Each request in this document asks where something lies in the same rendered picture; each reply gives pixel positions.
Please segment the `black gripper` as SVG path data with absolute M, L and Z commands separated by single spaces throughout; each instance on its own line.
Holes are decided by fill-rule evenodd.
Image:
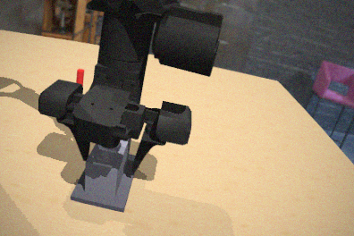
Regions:
M 122 87 L 124 80 L 136 83 L 138 101 L 140 103 L 147 61 L 126 62 L 105 57 L 98 52 L 94 74 L 105 74 L 106 83 Z M 84 96 L 83 87 L 79 83 L 58 80 L 40 93 L 38 111 L 40 114 L 55 117 L 58 123 L 70 128 L 83 161 L 89 157 L 89 141 L 78 140 L 75 136 L 73 110 Z M 187 145 L 190 138 L 192 119 L 187 105 L 179 105 L 163 101 L 161 109 L 146 107 L 145 129 L 132 165 L 135 173 L 139 164 L 153 146 L 164 146 L 167 143 Z

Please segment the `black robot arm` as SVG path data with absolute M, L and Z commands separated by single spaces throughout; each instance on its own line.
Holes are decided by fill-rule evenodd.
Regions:
M 211 76 L 220 43 L 221 13 L 180 6 L 178 0 L 92 0 L 87 9 L 105 13 L 101 55 L 142 62 L 148 59 L 151 46 L 160 64 Z M 106 83 L 106 77 L 94 74 L 89 90 L 73 110 L 73 121 L 78 140 L 112 149 L 120 139 L 139 139 L 146 107 L 139 104 L 133 80 L 124 80 L 118 87 Z

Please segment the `red peg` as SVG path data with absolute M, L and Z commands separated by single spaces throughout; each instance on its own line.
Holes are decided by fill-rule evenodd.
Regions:
M 83 76 L 84 76 L 84 71 L 83 70 L 77 70 L 76 83 L 81 84 L 82 87 L 83 87 Z

